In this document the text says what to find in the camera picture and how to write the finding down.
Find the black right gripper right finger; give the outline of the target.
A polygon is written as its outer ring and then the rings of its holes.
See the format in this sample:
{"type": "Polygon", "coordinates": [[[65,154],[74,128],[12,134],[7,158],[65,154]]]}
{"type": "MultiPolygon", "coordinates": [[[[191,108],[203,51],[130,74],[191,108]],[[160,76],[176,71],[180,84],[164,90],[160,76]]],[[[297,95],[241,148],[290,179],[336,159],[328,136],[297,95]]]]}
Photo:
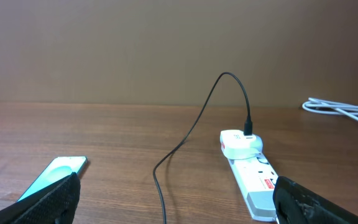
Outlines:
{"type": "Polygon", "coordinates": [[[279,224],[358,224],[358,216],[280,176],[273,191],[279,224]]]}

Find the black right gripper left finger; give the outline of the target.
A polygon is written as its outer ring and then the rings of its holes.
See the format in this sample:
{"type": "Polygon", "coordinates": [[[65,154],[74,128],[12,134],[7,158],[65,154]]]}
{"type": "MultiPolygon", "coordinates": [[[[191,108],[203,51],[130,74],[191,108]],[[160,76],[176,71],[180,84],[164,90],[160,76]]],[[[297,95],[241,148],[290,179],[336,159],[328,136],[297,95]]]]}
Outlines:
{"type": "Polygon", "coordinates": [[[0,210],[0,224],[72,224],[80,190],[80,178],[73,172],[0,210]]]}

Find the blue screen Galaxy smartphone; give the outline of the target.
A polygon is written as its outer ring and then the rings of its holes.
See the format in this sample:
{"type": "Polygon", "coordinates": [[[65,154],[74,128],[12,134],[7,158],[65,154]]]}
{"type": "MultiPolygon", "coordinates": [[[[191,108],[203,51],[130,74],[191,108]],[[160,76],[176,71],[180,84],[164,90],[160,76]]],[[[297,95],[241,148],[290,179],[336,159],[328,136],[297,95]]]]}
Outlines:
{"type": "Polygon", "coordinates": [[[56,157],[33,181],[30,187],[17,201],[21,201],[41,189],[75,172],[78,176],[83,173],[88,159],[85,156],[56,157]]]}

